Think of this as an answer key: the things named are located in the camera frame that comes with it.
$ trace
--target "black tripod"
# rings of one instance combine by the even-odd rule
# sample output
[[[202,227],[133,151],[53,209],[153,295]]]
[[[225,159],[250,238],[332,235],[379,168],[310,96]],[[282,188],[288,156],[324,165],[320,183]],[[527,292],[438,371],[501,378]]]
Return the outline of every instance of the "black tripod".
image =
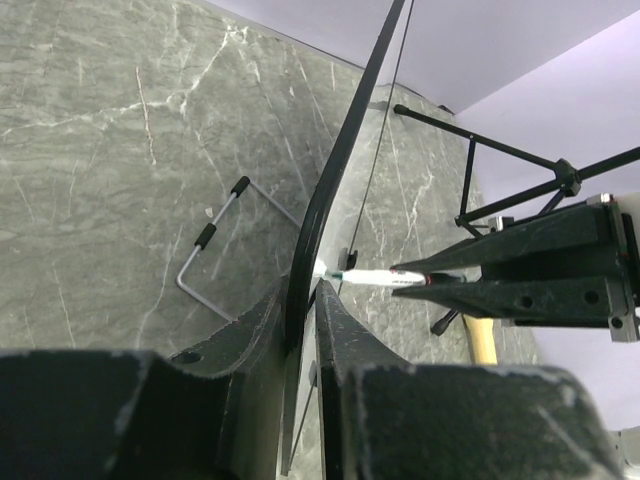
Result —
[[[476,238],[481,238],[483,236],[483,234],[480,233],[479,229],[488,228],[488,225],[474,225],[471,222],[490,215],[494,215],[507,208],[513,207],[515,205],[520,205],[522,203],[528,202],[529,200],[533,200],[535,198],[539,198],[543,195],[547,195],[553,191],[556,191],[556,194],[544,206],[539,215],[549,213],[554,210],[565,198],[575,197],[580,192],[581,184],[584,180],[596,177],[603,173],[615,170],[616,168],[640,160],[640,147],[636,147],[578,170],[565,159],[561,158],[556,162],[547,160],[545,158],[533,155],[509,145],[505,145],[504,143],[497,142],[482,135],[478,135],[477,133],[473,133],[463,128],[456,127],[436,118],[423,115],[419,112],[415,112],[405,107],[404,105],[396,105],[393,111],[398,115],[413,118],[420,122],[439,128],[440,130],[453,133],[454,135],[469,140],[467,164],[465,168],[464,184],[462,188],[462,200],[460,203],[460,214],[455,217],[455,222],[456,225],[458,225],[459,227],[464,227]],[[556,178],[555,180],[551,180],[535,187],[529,188],[524,192],[511,195],[502,200],[498,200],[497,202],[468,212],[467,206],[469,200],[469,189],[471,186],[471,174],[473,172],[473,161],[475,157],[476,144],[485,145],[494,150],[498,150],[500,152],[504,152],[511,156],[525,160],[529,163],[533,163],[534,165],[539,165],[540,167],[549,169],[555,174]],[[433,326],[431,327],[432,333],[436,335],[442,335],[457,316],[458,312],[456,310],[450,310],[443,318],[433,324]]]

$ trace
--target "yellow handle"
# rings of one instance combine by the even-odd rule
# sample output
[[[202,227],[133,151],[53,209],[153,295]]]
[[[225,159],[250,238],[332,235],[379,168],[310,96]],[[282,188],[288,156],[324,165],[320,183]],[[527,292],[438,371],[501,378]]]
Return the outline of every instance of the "yellow handle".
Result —
[[[473,359],[480,365],[497,365],[496,342],[493,338],[493,319],[464,315],[471,336]]]

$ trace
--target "gray object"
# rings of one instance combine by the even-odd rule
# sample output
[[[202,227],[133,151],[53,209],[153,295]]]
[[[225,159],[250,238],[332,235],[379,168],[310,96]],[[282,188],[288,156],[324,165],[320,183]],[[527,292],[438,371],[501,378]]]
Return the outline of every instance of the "gray object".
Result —
[[[202,294],[196,292],[192,287],[187,285],[184,281],[184,275],[186,274],[187,269],[189,268],[191,263],[193,263],[193,261],[198,256],[198,254],[206,248],[211,238],[213,238],[214,233],[218,229],[217,227],[218,222],[222,219],[222,217],[224,216],[226,211],[229,209],[229,207],[231,207],[231,204],[233,204],[233,202],[236,199],[238,199],[240,195],[242,195],[242,192],[244,192],[249,185],[251,185],[260,195],[266,198],[269,201],[269,203],[271,203],[271,205],[276,207],[278,211],[280,211],[280,213],[282,213],[285,217],[291,220],[292,223],[294,223],[295,225],[298,226],[298,228],[300,228],[301,226],[300,222],[298,222],[293,215],[291,215],[280,203],[278,203],[271,195],[269,195],[266,192],[266,190],[264,190],[260,185],[257,185],[255,182],[252,182],[249,177],[244,176],[240,180],[238,180],[235,186],[231,189],[231,194],[229,195],[229,198],[227,199],[225,204],[220,209],[220,212],[218,213],[218,215],[216,215],[216,217],[213,220],[211,220],[211,222],[207,223],[207,225],[204,227],[204,229],[200,233],[200,236],[195,242],[195,247],[193,248],[191,255],[189,255],[189,258],[187,258],[187,261],[184,262],[184,265],[182,266],[182,268],[178,272],[178,275],[176,276],[176,284],[181,290],[183,290],[189,296],[196,299],[198,302],[202,303],[209,310],[211,310],[214,313],[217,313],[218,315],[220,315],[222,318],[224,318],[229,322],[233,320],[233,317],[229,315],[227,312],[225,312],[222,308],[217,306],[215,303],[213,303],[211,300],[209,300]]]

